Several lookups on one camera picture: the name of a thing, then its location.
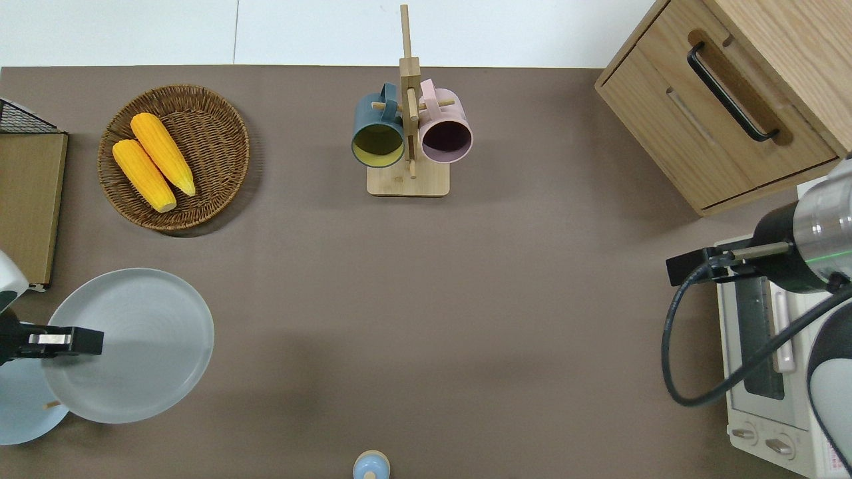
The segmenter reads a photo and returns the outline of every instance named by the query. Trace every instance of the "round woven basket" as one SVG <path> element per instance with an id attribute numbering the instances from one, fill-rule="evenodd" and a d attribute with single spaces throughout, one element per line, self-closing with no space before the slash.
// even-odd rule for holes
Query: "round woven basket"
<path id="1" fill-rule="evenodd" d="M 130 184 L 112 157 L 112 145 L 133 138 L 130 120 L 148 112 L 163 121 L 195 182 L 195 196 L 175 192 L 177 207 L 157 213 Z M 98 149 L 98 177 L 112 206 L 139 226 L 176 231 L 198 226 L 237 194 L 249 168 L 249 134 L 237 110 L 205 87 L 169 85 L 137 96 L 112 119 Z"/>

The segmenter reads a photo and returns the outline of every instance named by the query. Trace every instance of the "wire basket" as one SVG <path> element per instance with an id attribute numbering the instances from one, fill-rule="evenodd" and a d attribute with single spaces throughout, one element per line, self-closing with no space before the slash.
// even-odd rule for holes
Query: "wire basket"
<path id="1" fill-rule="evenodd" d="M 0 133 L 59 133 L 55 125 L 0 98 Z"/>

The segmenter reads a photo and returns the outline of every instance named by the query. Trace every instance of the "mug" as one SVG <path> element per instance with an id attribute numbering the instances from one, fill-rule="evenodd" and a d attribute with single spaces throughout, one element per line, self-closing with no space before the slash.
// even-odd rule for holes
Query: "mug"
<path id="1" fill-rule="evenodd" d="M 473 133 L 458 96 L 448 89 L 435 88 L 431 79 L 420 83 L 421 103 L 426 110 L 420 115 L 420 143 L 426 158 L 438 163 L 454 163 L 464 158 L 473 145 Z M 455 103 L 440 107 L 439 101 Z"/>
<path id="2" fill-rule="evenodd" d="M 372 103 L 384 103 L 383 110 Z M 384 168 L 402 158 L 405 150 L 402 116 L 397 111 L 396 85 L 386 83 L 381 93 L 364 96 L 355 107 L 352 154 L 371 168 Z"/>

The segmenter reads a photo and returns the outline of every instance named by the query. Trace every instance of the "corn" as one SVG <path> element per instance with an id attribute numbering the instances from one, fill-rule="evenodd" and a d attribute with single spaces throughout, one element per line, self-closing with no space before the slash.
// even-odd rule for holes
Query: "corn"
<path id="1" fill-rule="evenodd" d="M 193 173 L 163 122 L 151 113 L 138 113 L 130 120 L 130 128 L 166 179 L 186 195 L 195 196 Z"/>
<path id="2" fill-rule="evenodd" d="M 154 210 L 165 213 L 175 209 L 175 194 L 138 141 L 122 140 L 112 145 L 112 156 L 133 188 Z"/>

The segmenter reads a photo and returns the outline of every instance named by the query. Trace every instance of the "mug handle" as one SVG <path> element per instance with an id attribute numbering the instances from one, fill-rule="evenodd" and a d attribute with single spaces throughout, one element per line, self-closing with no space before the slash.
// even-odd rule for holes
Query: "mug handle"
<path id="1" fill-rule="evenodd" d="M 396 102 L 396 85 L 385 83 L 382 87 L 382 101 L 384 102 L 384 111 L 382 112 L 382 121 L 391 123 L 396 117 L 398 103 Z"/>
<path id="2" fill-rule="evenodd" d="M 433 120 L 440 118 L 440 106 L 438 105 L 438 93 L 435 92 L 435 84 L 432 78 L 420 82 L 420 89 L 423 91 L 423 103 L 426 104 L 426 111 L 429 112 L 429 117 Z"/>

